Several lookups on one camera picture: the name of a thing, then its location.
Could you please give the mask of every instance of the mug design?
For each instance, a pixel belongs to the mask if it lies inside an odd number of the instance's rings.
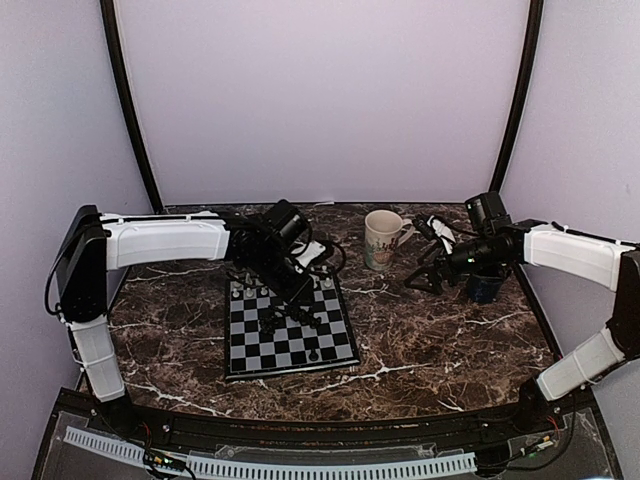
[[[377,263],[386,265],[393,259],[393,252],[398,246],[398,238],[392,238],[391,243],[380,243],[380,239],[376,238],[375,243],[367,242],[365,255],[367,264]]]

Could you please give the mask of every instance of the checkered board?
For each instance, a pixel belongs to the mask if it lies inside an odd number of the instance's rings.
[[[321,319],[317,330],[283,317],[273,335],[262,333],[259,318],[270,311],[269,306],[281,307],[285,303],[267,288],[258,286],[251,290],[247,295],[245,287],[227,282],[227,380],[248,380],[360,363],[336,277],[316,281],[312,311]]]

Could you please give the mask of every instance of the white cable tray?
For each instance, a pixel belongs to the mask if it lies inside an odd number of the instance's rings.
[[[64,441],[103,457],[136,467],[144,467],[144,450],[137,445],[98,433],[67,427]],[[198,455],[167,454],[186,461],[198,479],[227,480],[424,480],[475,472],[475,454],[465,453],[440,458],[369,465],[270,465],[245,463]],[[175,470],[158,468],[166,473]]]

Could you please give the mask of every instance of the dark cup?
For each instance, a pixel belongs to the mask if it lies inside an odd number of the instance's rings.
[[[486,267],[472,274],[467,280],[467,295],[480,304],[492,303],[505,281],[504,271],[500,267]]]

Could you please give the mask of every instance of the mug handle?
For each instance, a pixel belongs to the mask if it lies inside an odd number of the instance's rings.
[[[402,228],[406,227],[407,225],[410,225],[409,229],[406,231],[406,233],[404,235],[402,235],[399,239],[398,239],[398,247],[400,245],[402,245],[404,242],[406,242],[407,240],[409,240],[409,238],[411,237],[411,235],[413,235],[414,233],[416,233],[416,227],[413,226],[413,221],[409,220],[408,218],[403,218],[402,219]]]

